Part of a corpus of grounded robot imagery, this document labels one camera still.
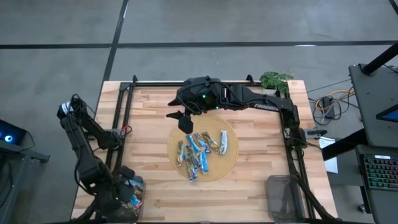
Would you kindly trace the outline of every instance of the green plant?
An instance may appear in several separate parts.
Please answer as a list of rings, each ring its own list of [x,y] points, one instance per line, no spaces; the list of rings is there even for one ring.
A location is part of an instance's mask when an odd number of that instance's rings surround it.
[[[287,80],[291,79],[293,79],[293,76],[291,74],[279,72],[266,72],[260,77],[261,85],[263,88],[273,88],[278,90],[279,93],[289,92]]]

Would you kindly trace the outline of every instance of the computer monitor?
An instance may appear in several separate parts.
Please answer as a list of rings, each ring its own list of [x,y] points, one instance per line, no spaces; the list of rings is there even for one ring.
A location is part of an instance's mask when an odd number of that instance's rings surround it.
[[[0,119],[0,141],[20,146],[26,131]]]
[[[377,119],[398,123],[398,104],[376,115]]]

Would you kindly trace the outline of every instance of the potted plant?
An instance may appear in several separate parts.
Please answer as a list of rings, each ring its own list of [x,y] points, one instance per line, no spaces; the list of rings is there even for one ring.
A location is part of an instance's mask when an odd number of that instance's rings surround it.
[[[288,73],[266,72],[260,77],[262,92],[267,95],[275,95],[279,91],[281,95],[289,92],[287,80],[293,79],[293,76]]]

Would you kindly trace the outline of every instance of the white paper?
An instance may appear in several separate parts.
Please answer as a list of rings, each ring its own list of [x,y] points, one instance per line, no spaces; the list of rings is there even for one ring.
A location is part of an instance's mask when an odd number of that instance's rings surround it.
[[[333,144],[335,142],[336,142],[336,140],[334,140],[334,139],[321,137],[319,139],[319,146],[321,147],[321,149],[323,149],[324,147],[327,147],[328,145]],[[334,157],[334,158],[331,158],[331,159],[325,161],[325,167],[326,167],[326,171],[337,174],[338,173],[337,158]]]

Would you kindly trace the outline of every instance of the blue light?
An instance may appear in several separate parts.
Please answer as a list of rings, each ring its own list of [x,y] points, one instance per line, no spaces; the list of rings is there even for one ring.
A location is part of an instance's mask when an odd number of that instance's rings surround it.
[[[4,140],[6,140],[6,142],[11,142],[12,141],[12,136],[6,136],[4,138]]]

